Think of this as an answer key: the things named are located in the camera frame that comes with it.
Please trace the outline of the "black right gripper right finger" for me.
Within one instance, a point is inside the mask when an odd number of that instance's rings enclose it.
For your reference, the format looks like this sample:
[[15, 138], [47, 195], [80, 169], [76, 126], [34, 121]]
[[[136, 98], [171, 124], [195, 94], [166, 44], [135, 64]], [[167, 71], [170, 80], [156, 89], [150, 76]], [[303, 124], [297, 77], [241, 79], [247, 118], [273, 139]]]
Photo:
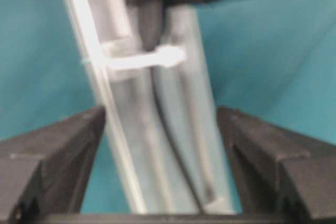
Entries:
[[335, 146], [222, 106], [218, 128], [245, 215], [335, 223]]

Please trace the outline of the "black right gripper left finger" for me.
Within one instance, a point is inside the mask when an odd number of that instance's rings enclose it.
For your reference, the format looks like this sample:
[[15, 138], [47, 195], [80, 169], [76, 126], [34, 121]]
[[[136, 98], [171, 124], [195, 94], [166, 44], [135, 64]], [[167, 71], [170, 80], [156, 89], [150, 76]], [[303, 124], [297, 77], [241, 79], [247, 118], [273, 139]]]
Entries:
[[2, 140], [1, 223], [79, 212], [105, 123], [95, 106]]

